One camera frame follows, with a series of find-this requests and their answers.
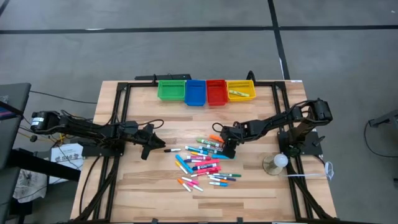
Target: concrete floor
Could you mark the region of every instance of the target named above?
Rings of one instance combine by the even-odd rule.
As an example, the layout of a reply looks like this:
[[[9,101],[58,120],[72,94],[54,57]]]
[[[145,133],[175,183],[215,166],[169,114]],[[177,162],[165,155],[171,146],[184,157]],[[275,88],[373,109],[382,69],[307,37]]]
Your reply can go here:
[[[280,26],[398,24],[396,1],[278,0]],[[10,0],[0,29],[87,29],[177,26],[270,26],[265,0]],[[367,120],[397,109],[398,30],[283,31],[291,79],[303,80],[309,98],[331,106],[334,120],[319,128],[330,182],[342,220],[396,223],[397,159],[364,145]],[[273,31],[145,34],[0,35],[0,83],[30,82],[32,89],[96,101],[103,80],[190,73],[193,78],[280,80]],[[90,118],[94,105],[30,95],[25,112],[61,110]],[[397,131],[369,129],[374,150],[398,154]],[[50,144],[18,137],[15,147],[46,151]],[[68,220],[76,183],[52,186],[35,202],[28,221]]]

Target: plastic bin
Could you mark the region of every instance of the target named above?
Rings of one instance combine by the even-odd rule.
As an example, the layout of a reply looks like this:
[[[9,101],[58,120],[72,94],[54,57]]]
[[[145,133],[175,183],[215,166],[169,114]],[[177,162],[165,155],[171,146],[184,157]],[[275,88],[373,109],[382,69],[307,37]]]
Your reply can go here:
[[[227,81],[226,88],[227,88],[228,98],[232,102],[253,100],[256,97],[256,91],[254,89],[253,80]],[[235,94],[230,94],[229,90],[235,90],[241,93],[247,93],[249,94],[249,96],[238,96]]]
[[[161,100],[184,100],[185,80],[159,80],[157,97]]]
[[[185,103],[188,106],[203,106],[206,103],[206,81],[187,80]]]
[[[224,106],[228,102],[225,80],[207,80],[206,89],[210,106]]]

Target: blue bin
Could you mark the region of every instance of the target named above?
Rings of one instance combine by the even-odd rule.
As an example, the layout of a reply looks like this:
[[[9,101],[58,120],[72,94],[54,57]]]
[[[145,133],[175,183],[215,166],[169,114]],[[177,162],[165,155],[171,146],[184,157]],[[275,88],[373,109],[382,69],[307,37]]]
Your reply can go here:
[[[185,84],[185,103],[188,106],[203,106],[206,103],[206,81],[187,80]]]

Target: wooden tabletop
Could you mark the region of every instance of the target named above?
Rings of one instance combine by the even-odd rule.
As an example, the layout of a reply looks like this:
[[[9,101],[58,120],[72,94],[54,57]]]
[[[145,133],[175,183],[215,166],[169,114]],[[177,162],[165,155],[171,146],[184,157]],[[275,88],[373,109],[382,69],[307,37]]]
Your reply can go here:
[[[117,83],[103,82],[95,123],[103,124],[110,118]],[[286,87],[290,105],[306,100],[302,82],[286,81]],[[256,93],[257,97],[252,101],[228,103],[218,107],[192,107],[182,101],[161,101],[157,97],[156,87],[133,87],[127,120],[140,123],[163,119],[165,123],[156,129],[156,135],[167,143],[167,148],[198,146],[196,138],[217,134],[211,128],[214,122],[231,126],[234,121],[266,119],[275,115],[271,88],[259,86],[256,87]],[[295,220],[288,180],[281,176],[286,172],[271,176],[262,168],[262,161],[266,156],[279,152],[276,129],[257,141],[238,146],[236,159],[220,162],[223,172],[242,174],[238,181],[228,187],[219,187],[209,185],[207,177],[199,177],[199,186],[204,192],[193,190],[189,193],[177,182],[177,178],[189,175],[185,175],[175,165],[175,153],[164,153],[163,149],[158,149],[149,154],[147,161],[143,161],[141,151],[141,146],[126,144],[119,165],[112,222],[149,222],[152,218],[157,218],[160,222],[235,222],[236,217],[243,217],[245,222]],[[185,150],[179,154],[183,158],[189,155]],[[81,190],[94,159],[88,158],[84,162],[71,218],[78,216]],[[302,160],[306,173],[324,173],[322,164],[316,158],[302,156]],[[101,165],[102,158],[90,175],[83,197],[83,208],[96,193]],[[307,177],[307,185],[317,202],[335,217],[326,178]],[[105,192],[100,218],[104,217],[107,195]],[[299,190],[298,198],[301,214],[305,217]]]

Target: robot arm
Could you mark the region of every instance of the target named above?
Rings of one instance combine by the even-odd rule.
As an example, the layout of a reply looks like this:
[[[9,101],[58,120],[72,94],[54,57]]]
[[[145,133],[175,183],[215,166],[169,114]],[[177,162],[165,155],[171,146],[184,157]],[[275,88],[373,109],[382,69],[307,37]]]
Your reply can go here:
[[[100,147],[112,148],[119,142],[132,142],[144,146],[142,159],[149,151],[165,147],[165,142],[153,133],[154,125],[148,123],[143,129],[135,121],[104,125],[93,124],[85,118],[73,116],[66,111],[40,111],[32,114],[30,129],[36,134],[63,133],[94,140]]]
[[[236,146],[247,141],[255,141],[265,136],[272,129],[295,122],[301,123],[288,131],[289,143],[300,147],[299,145],[303,144],[306,134],[317,126],[328,124],[332,119],[328,103],[317,99],[297,103],[287,111],[264,120],[256,119],[242,123],[236,121],[232,127],[223,126],[220,132],[220,136],[224,140],[223,154],[233,158]]]

